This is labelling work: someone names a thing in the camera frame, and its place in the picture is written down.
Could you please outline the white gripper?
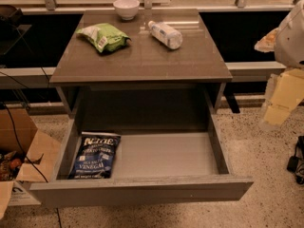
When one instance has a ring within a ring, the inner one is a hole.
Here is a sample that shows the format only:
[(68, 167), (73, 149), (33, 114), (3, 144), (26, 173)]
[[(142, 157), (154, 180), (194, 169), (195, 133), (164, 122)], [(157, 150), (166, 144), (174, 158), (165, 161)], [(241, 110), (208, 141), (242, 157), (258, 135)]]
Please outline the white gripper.
[(295, 67), (279, 75), (272, 74), (267, 82), (262, 122), (281, 126), (304, 100), (304, 0), (300, 0), (278, 28), (272, 29), (254, 49), (275, 52), (275, 59), (285, 67)]

